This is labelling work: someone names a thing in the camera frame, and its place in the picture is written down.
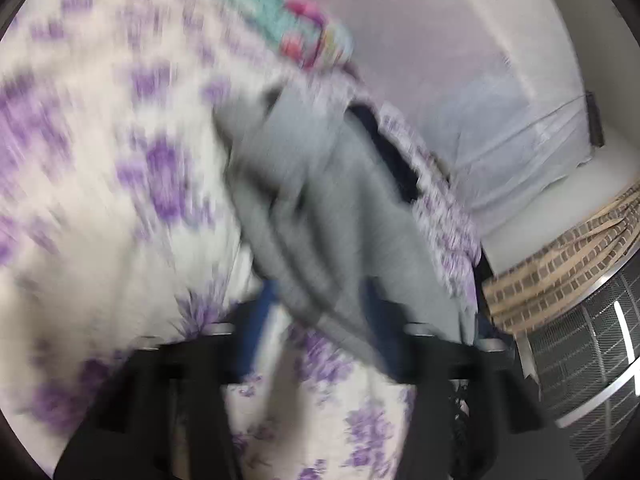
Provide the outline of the grey sweatpants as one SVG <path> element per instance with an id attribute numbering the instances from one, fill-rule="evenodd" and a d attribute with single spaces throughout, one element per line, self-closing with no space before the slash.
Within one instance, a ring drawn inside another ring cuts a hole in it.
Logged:
<path id="1" fill-rule="evenodd" d="M 439 281 L 410 207 L 357 119 L 319 110 L 293 86 L 215 110 L 228 146 L 228 191 L 258 271 L 282 304 L 374 366 L 383 344 L 367 318 L 367 280 L 403 318 L 472 344 L 473 308 Z"/>

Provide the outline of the beige striped curtain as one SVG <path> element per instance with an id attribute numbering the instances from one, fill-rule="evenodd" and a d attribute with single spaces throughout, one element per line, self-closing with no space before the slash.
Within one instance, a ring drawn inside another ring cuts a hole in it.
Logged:
<path id="1" fill-rule="evenodd" d="M 483 283 L 492 322 L 529 333 L 567 311 L 639 240 L 639 185 Z"/>

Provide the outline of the pale lilac headboard cover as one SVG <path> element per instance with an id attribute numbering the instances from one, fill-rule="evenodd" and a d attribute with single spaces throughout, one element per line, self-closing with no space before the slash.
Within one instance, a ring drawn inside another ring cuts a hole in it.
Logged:
<path id="1" fill-rule="evenodd" d="M 591 154 L 585 88 L 553 0 L 319 0 L 376 96 L 439 159 L 478 232 Z"/>

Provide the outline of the colourful floral folded blanket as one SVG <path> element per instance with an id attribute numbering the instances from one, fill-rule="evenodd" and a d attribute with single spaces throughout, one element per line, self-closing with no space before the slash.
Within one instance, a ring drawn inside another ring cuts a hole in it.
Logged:
<path id="1" fill-rule="evenodd" d="M 354 46 L 343 24 L 314 0 L 224 0 L 280 55 L 304 70 L 349 62 Z"/>

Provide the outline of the purple floral bedspread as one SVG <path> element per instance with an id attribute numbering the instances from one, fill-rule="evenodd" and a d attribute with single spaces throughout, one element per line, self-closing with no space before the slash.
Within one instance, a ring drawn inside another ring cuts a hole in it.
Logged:
<path id="1" fill-rule="evenodd" d="M 1 411 L 45 474 L 137 344 L 201 335 L 258 291 L 212 116 L 280 82 L 372 108 L 418 175 L 437 278 L 475 311 L 468 216 L 341 66 L 304 70 L 224 0 L 26 0 L 1 41 Z"/>

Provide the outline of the black folded garment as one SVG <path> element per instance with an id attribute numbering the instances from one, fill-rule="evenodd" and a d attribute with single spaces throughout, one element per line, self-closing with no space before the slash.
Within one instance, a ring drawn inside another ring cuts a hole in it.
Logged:
<path id="1" fill-rule="evenodd" d="M 346 108 L 346 114 L 357 119 L 367 131 L 375 151 L 392 175 L 401 199 L 407 204 L 414 203 L 420 196 L 418 175 L 400 154 L 398 148 L 384 136 L 372 108 L 366 103 L 353 102 Z"/>

